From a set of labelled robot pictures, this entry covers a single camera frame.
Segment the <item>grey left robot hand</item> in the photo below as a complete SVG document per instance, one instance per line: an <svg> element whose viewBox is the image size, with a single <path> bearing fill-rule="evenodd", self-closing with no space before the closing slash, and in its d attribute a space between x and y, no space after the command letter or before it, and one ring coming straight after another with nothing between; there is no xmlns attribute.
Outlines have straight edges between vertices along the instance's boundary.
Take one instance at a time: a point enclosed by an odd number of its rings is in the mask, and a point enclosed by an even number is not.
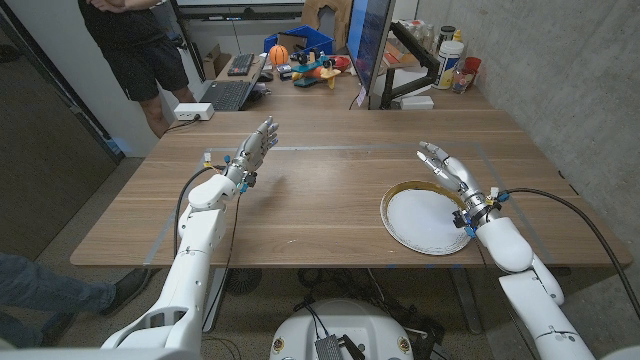
<svg viewBox="0 0 640 360"><path fill-rule="evenodd" d="M237 148L224 175L238 185L249 173L255 172L262 165L267 152L278 142L278 127L273 117L268 116Z"/></svg>

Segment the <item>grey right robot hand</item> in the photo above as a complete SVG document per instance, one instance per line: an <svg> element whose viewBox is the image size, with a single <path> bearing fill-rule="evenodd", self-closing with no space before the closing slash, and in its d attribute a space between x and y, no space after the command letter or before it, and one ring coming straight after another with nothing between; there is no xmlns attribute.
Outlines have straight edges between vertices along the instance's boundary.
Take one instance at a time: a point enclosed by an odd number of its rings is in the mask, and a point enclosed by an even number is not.
<svg viewBox="0 0 640 360"><path fill-rule="evenodd" d="M460 160L435 144L421 141L419 146L418 158L434 173L442 187L458 195L473 227L479 228L502 218L500 209L486 202L481 186Z"/></svg>

